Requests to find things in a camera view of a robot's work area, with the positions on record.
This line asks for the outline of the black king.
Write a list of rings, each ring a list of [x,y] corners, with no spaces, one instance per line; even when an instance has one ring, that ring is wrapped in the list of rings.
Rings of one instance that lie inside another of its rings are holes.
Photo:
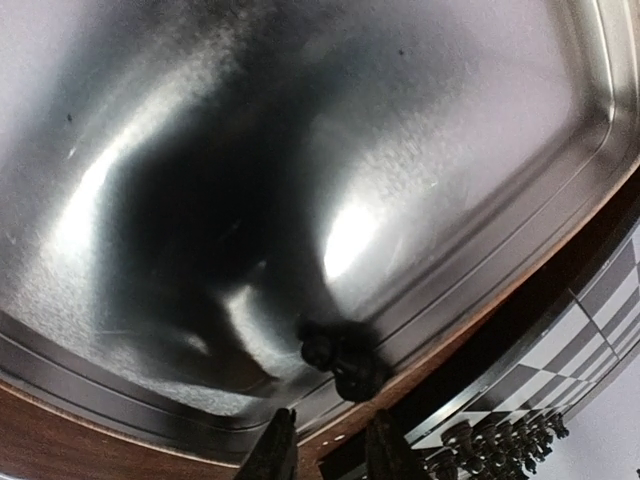
[[[539,426],[541,430],[540,436],[543,445],[545,447],[551,447],[554,440],[557,438],[557,431],[553,421],[548,416],[542,416],[539,420]]]

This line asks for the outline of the wooden tray with mirror base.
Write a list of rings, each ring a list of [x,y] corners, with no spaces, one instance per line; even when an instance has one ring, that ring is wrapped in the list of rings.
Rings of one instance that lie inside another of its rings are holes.
[[[324,430],[635,167],[635,1],[5,1],[1,378],[209,464]]]

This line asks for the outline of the black queen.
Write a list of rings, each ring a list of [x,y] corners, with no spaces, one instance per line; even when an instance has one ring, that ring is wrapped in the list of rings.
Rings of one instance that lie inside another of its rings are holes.
[[[527,419],[525,425],[531,454],[535,456],[544,456],[544,442],[541,437],[538,424],[535,420]]]

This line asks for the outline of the black rook corner piece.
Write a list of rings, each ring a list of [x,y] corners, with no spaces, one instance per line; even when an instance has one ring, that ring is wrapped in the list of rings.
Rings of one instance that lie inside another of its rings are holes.
[[[451,426],[440,435],[442,444],[454,452],[460,467],[467,466],[473,456],[470,443],[471,433],[472,427],[469,422],[462,421]]]

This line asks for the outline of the black and grey chessboard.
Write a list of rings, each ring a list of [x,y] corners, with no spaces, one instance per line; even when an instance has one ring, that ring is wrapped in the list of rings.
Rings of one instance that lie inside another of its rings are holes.
[[[557,445],[570,435],[544,446],[544,456],[529,450],[521,461],[511,451],[511,423],[532,419],[539,426],[542,416],[559,412],[566,426],[639,349],[639,231],[614,246],[585,285],[561,298],[558,312],[545,315],[479,379],[409,430],[408,444],[430,478],[542,479],[550,473],[551,456],[561,454]],[[440,437],[462,421],[472,427],[473,456],[465,467]],[[483,453],[477,432],[484,423],[496,425],[502,467]]]

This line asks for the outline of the black bishop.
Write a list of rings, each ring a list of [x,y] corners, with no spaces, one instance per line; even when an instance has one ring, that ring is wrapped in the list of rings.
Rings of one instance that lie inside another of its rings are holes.
[[[563,416],[557,412],[551,417],[552,428],[558,439],[567,438],[570,435],[568,428],[564,425]]]
[[[510,446],[514,456],[524,461],[529,456],[529,435],[523,419],[511,423]]]

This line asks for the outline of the black knight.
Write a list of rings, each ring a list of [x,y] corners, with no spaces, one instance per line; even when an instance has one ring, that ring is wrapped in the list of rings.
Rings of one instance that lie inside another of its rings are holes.
[[[494,423],[482,424],[477,432],[486,460],[495,467],[502,467],[506,463],[504,451],[496,440],[496,425]]]

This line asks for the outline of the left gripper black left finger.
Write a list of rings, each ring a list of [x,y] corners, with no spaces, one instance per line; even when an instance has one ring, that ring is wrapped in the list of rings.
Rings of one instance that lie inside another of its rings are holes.
[[[278,409],[237,472],[237,480],[297,478],[296,411]]]

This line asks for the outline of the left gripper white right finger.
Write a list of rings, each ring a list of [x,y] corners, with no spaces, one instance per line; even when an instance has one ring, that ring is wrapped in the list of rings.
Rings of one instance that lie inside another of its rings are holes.
[[[387,410],[365,430],[366,474],[372,480],[418,480],[428,475]]]

